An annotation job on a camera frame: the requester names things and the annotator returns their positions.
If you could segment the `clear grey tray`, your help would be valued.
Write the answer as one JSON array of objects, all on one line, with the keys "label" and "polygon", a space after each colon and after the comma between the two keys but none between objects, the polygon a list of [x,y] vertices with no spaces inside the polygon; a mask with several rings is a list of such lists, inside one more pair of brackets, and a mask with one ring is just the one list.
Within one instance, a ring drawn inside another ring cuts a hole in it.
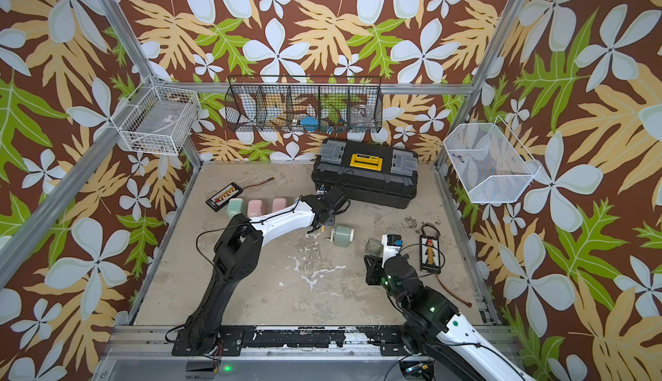
[{"label": "clear grey tray", "polygon": [[383,243],[377,239],[370,238],[365,245],[365,252],[371,256],[381,257],[383,250]]}]

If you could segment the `pink sharpener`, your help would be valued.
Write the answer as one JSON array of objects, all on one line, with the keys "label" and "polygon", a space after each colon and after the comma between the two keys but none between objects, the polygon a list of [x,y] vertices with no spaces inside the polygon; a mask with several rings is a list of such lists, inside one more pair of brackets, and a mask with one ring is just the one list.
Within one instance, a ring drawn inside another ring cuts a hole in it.
[{"label": "pink sharpener", "polygon": [[247,206],[248,218],[262,217],[265,213],[264,202],[260,199],[250,200]]},{"label": "pink sharpener", "polygon": [[272,200],[272,213],[284,210],[288,207],[288,201],[286,198],[274,198]]}]

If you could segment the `green sharpener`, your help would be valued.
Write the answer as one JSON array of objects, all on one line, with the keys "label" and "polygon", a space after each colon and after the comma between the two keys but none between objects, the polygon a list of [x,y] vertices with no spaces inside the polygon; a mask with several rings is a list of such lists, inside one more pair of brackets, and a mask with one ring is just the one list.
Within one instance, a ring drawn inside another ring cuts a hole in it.
[{"label": "green sharpener", "polygon": [[227,206],[227,213],[229,218],[236,217],[237,215],[244,214],[246,212],[246,205],[242,198],[232,198],[229,200]]},{"label": "green sharpener", "polygon": [[353,242],[354,234],[354,228],[337,225],[332,228],[327,240],[339,248],[347,248]]}]

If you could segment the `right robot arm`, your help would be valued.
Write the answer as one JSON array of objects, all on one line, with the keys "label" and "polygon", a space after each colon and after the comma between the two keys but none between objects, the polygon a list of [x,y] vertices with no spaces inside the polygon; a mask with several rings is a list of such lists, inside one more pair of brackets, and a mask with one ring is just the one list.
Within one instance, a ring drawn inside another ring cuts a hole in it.
[{"label": "right robot arm", "polygon": [[461,380],[531,380],[475,329],[439,291],[426,286],[407,255],[388,260],[364,257],[367,284],[380,285],[402,314],[403,344],[410,355],[425,355]]}]

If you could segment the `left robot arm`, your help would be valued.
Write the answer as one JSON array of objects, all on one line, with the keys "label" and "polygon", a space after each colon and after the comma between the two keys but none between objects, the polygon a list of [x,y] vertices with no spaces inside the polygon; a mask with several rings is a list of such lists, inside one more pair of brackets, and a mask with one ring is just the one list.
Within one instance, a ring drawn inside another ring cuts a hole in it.
[{"label": "left robot arm", "polygon": [[210,357],[215,353],[224,312],[239,283],[256,269],[263,246],[298,229],[314,232],[350,205],[343,191],[334,187],[323,194],[301,196],[292,205],[262,217],[233,217],[220,229],[210,282],[198,308],[179,331],[172,354]]}]

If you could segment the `black battery holder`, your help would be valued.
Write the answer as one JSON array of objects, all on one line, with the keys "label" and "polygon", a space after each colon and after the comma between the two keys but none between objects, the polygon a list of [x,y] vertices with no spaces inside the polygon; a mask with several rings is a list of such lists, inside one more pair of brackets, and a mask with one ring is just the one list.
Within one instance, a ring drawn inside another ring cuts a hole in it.
[{"label": "black battery holder", "polygon": [[424,223],[420,233],[420,269],[422,272],[441,273],[441,251],[439,245],[441,233],[436,226]]},{"label": "black battery holder", "polygon": [[229,204],[231,199],[238,198],[246,189],[263,186],[264,184],[274,181],[274,179],[274,177],[270,177],[262,182],[250,184],[246,187],[239,186],[239,184],[236,184],[235,182],[230,182],[220,191],[217,191],[211,197],[207,198],[205,203],[215,212],[219,212],[220,209]]}]

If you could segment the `black battery holder right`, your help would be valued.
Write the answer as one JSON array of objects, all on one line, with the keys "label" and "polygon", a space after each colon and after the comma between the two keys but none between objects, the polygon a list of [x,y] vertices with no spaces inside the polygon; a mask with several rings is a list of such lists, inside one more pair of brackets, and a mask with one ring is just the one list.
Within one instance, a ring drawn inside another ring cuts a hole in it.
[{"label": "black battery holder right", "polygon": [[424,223],[420,233],[420,269],[422,272],[441,273],[441,251],[439,245],[441,233],[436,226]]}]

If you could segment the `black plastic toolbox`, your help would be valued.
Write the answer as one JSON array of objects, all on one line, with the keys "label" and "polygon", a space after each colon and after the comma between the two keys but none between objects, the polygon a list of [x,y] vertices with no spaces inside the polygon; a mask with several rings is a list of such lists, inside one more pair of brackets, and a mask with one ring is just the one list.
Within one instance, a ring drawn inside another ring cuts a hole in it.
[{"label": "black plastic toolbox", "polygon": [[379,144],[326,139],[311,179],[325,191],[338,187],[350,200],[405,209],[417,196],[418,154]]}]

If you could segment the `black battery holder left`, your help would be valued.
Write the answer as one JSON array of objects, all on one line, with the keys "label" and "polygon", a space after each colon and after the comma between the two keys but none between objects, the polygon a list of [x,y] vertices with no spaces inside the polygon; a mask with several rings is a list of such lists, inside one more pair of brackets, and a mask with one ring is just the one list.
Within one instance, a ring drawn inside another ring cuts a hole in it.
[{"label": "black battery holder left", "polygon": [[220,209],[229,204],[231,199],[238,198],[246,189],[263,186],[264,184],[274,181],[274,179],[274,177],[270,177],[262,182],[250,184],[246,187],[239,186],[239,184],[236,184],[235,182],[230,182],[220,191],[217,191],[211,197],[207,198],[205,203],[215,212],[219,212]]}]

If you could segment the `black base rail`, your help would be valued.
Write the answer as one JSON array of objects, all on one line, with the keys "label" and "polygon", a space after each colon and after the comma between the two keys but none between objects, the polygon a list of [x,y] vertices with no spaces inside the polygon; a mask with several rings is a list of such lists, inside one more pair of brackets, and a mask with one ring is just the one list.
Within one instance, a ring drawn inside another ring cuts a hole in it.
[{"label": "black base rail", "polygon": [[239,357],[250,349],[313,350],[376,347],[383,356],[420,353],[428,339],[416,334],[409,325],[367,326],[299,326],[257,327],[222,326],[217,332],[203,339],[196,347],[193,337],[184,329],[173,342],[175,357],[206,356],[219,353],[222,357]]}]

